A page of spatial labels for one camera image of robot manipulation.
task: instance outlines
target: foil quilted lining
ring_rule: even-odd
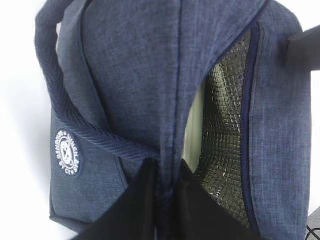
[[[250,43],[249,31],[206,79],[202,150],[194,173],[212,198],[248,228],[241,182],[241,107]]]

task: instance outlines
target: white background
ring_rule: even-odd
[[[34,49],[34,19],[44,0],[1,0],[0,239],[66,240],[49,220],[51,106]],[[318,0],[280,0],[304,30],[320,25]],[[309,213],[320,206],[320,72],[312,74]]]

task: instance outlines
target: white embroidered logo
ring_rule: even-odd
[[[78,148],[71,134],[64,129],[55,137],[55,154],[65,174],[74,176],[79,172]]]

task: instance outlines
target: twisted rope handle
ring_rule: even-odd
[[[160,154],[141,145],[92,125],[73,104],[64,86],[64,73],[58,62],[57,24],[74,0],[48,0],[35,20],[34,44],[38,61],[46,79],[52,109],[58,120],[77,136],[117,157],[141,163],[147,158],[159,159]]]

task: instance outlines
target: blue denim-look fabric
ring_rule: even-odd
[[[95,126],[111,131],[81,50],[80,20],[84,0],[75,1],[65,13],[59,37],[58,56],[64,85],[81,114]],[[56,157],[55,140],[65,126],[51,119],[50,218],[81,232],[96,221],[128,186],[118,157],[73,134],[80,156],[80,173],[66,175]]]
[[[262,237],[302,240],[310,190],[311,77],[285,65],[287,39],[302,29],[275,1],[258,24],[250,109],[253,207]]]
[[[87,121],[159,151],[162,184],[169,189],[197,90],[265,1],[95,0],[83,13],[86,2],[75,0],[61,25],[64,85]],[[308,208],[310,76],[282,61],[285,40],[301,31],[296,18],[272,1],[258,22],[250,112],[255,216],[264,238],[299,240]],[[70,178],[55,156],[62,126],[53,113],[51,217],[80,232],[118,199],[128,186],[125,174],[133,178],[140,163],[74,136],[84,165]]]
[[[198,89],[265,2],[95,0],[85,11],[83,49],[112,129],[160,152],[164,191]]]

